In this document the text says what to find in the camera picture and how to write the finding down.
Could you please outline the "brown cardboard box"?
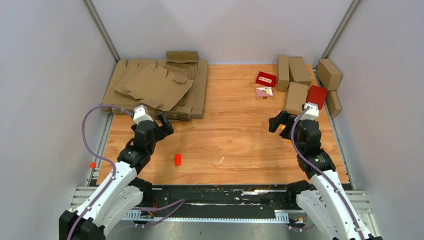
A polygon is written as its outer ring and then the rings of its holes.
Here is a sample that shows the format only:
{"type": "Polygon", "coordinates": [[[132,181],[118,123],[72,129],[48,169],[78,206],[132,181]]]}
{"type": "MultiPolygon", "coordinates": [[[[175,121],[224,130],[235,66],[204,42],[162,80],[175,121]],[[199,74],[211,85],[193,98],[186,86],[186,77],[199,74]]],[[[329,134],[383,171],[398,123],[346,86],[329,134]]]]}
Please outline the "brown cardboard box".
{"type": "Polygon", "coordinates": [[[144,67],[123,90],[141,104],[160,111],[170,111],[193,86],[194,80],[152,63],[144,67]]]}

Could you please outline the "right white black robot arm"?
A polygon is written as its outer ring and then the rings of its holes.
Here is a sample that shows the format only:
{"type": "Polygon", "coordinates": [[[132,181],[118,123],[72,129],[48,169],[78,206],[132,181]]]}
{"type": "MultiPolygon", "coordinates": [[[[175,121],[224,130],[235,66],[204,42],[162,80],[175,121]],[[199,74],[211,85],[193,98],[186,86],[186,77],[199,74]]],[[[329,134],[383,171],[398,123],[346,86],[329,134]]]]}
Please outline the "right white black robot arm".
{"type": "Polygon", "coordinates": [[[301,208],[328,240],[380,240],[360,219],[349,200],[331,157],[321,147],[322,133],[315,119],[306,119],[309,111],[300,115],[281,111],[268,120],[269,132],[283,126],[279,134],[288,139],[296,151],[300,169],[316,188],[317,196],[307,181],[290,184],[285,195],[292,209],[301,208]]]}

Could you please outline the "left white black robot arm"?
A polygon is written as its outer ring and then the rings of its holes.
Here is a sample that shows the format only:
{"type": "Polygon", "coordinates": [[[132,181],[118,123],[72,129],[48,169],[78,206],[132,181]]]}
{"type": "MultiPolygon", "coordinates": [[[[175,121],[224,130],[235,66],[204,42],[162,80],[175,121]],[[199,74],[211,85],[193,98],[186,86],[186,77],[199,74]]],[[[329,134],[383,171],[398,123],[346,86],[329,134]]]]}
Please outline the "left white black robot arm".
{"type": "Polygon", "coordinates": [[[171,122],[157,113],[158,125],[143,109],[135,111],[134,137],[126,144],[103,183],[76,210],[59,218],[61,240],[105,240],[133,207],[149,206],[152,185],[138,174],[149,163],[157,142],[174,133],[171,122]]]}

